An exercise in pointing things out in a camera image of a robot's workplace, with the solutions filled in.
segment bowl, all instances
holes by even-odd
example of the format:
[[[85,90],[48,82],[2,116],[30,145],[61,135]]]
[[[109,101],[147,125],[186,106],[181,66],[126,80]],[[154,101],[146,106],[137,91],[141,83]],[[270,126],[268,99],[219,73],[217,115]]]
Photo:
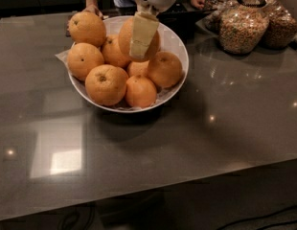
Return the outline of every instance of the bowl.
[[[106,27],[106,33],[108,35],[118,34],[123,23],[130,17],[131,16],[118,16],[118,17],[105,19],[104,24]],[[183,77],[181,78],[178,84],[176,84],[171,88],[158,89],[157,100],[153,105],[146,108],[130,107],[125,103],[124,100],[122,100],[120,103],[113,106],[103,106],[103,105],[94,103],[87,95],[84,87],[84,83],[76,79],[71,75],[71,73],[69,73],[69,78],[71,83],[76,88],[76,90],[80,93],[80,95],[84,97],[88,102],[90,102],[91,104],[101,109],[112,111],[112,112],[117,112],[117,113],[143,112],[143,111],[152,110],[153,108],[166,103],[179,91],[179,89],[184,84],[189,70],[189,57],[184,43],[173,30],[171,30],[169,27],[165,26],[164,24],[160,23],[158,27],[158,33],[160,34],[161,50],[170,51],[175,55],[177,55],[181,60],[182,68],[183,68]]]

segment orange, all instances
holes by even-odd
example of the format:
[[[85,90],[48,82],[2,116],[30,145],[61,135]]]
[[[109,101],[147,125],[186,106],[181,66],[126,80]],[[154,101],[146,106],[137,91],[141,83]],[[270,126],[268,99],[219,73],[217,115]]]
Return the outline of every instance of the orange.
[[[104,64],[93,68],[85,79],[85,89],[96,104],[111,106],[126,93],[128,74],[121,67]]]
[[[94,67],[102,64],[103,55],[101,51],[92,44],[85,42],[75,44],[67,56],[70,73],[80,81],[84,81]]]
[[[159,87],[169,88],[182,78],[180,59],[168,51],[158,52],[148,63],[148,77]]]
[[[130,106],[145,108],[156,102],[156,86],[150,79],[136,75],[130,77],[126,85],[125,99]]]
[[[87,42],[101,47],[106,40],[106,27],[93,12],[79,11],[69,21],[69,31],[76,42]]]
[[[147,77],[148,65],[149,65],[149,61],[145,61],[145,62],[132,61],[127,66],[126,71],[130,77],[135,75],[141,75],[141,76]]]
[[[130,59],[123,55],[120,50],[117,34],[110,34],[107,36],[106,41],[101,48],[101,52],[106,64],[127,67],[130,63]]]
[[[130,40],[132,38],[132,27],[133,27],[133,17],[130,17],[123,23],[123,26],[119,31],[118,40],[119,40],[120,49],[122,53],[132,61],[137,61],[137,62],[148,61],[150,58],[153,58],[155,56],[155,54],[158,52],[160,48],[160,35],[157,31],[148,47],[148,50],[144,58],[142,59],[134,58],[129,55]]]

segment bowl of oranges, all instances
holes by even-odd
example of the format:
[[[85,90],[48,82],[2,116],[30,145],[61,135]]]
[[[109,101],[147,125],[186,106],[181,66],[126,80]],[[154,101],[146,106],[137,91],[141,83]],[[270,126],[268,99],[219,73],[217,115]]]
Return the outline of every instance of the bowl of oranges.
[[[112,112],[143,112],[164,104],[188,74],[184,43],[162,23],[145,56],[131,57],[132,21],[133,16],[101,20],[82,11],[69,22],[74,41],[66,58],[69,79],[88,102]]]

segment countertop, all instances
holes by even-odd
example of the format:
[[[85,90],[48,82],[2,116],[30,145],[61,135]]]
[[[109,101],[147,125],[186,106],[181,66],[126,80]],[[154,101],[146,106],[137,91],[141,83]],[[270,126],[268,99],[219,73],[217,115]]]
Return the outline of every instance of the countertop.
[[[87,103],[55,57],[71,13],[0,20],[0,220],[297,158],[297,52],[224,53],[199,21],[169,102]]]

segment dark floor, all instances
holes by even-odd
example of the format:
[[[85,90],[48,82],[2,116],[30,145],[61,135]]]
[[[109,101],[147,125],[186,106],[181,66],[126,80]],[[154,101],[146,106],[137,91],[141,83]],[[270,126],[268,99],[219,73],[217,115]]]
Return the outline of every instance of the dark floor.
[[[0,224],[0,230],[297,230],[297,160]]]

